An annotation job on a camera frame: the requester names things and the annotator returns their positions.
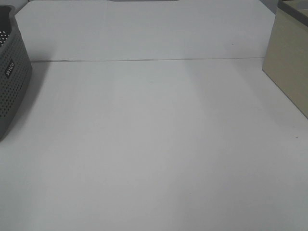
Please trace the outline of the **beige storage box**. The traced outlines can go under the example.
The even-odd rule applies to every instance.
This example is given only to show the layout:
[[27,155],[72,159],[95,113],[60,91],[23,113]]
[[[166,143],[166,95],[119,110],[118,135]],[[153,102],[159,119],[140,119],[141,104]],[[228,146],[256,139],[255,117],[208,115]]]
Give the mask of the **beige storage box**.
[[280,0],[262,70],[308,115],[308,2]]

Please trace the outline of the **grey perforated plastic basket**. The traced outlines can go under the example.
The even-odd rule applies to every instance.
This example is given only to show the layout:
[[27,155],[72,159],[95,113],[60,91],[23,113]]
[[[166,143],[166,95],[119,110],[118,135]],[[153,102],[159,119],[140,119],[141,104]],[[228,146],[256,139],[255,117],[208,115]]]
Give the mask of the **grey perforated plastic basket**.
[[0,138],[6,134],[24,99],[32,76],[15,8],[0,6]]

